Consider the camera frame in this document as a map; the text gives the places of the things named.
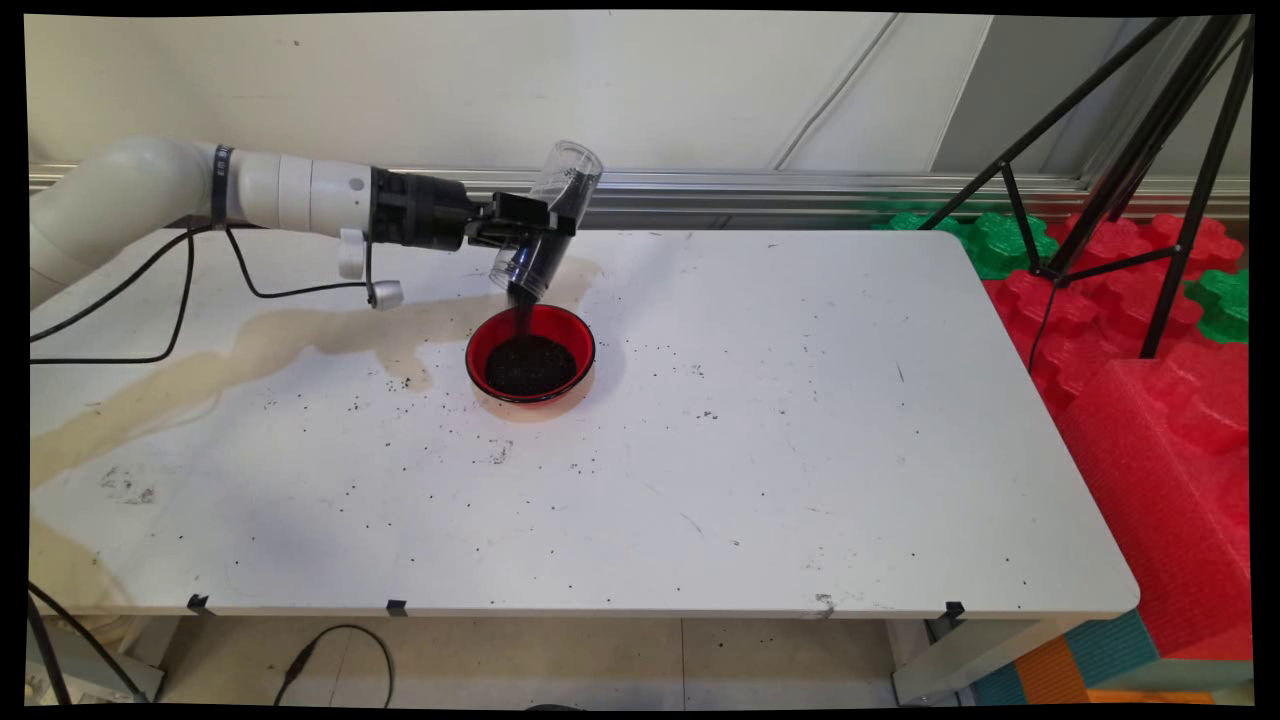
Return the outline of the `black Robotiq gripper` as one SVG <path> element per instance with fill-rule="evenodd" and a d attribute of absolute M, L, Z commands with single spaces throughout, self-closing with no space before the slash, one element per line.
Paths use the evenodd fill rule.
<path fill-rule="evenodd" d="M 372 243 L 456 252 L 468 245 L 520 252 L 543 236 L 573 237 L 577 220 L 538 199 L 494 192 L 475 202 L 452 179 L 371 169 L 367 237 Z"/>

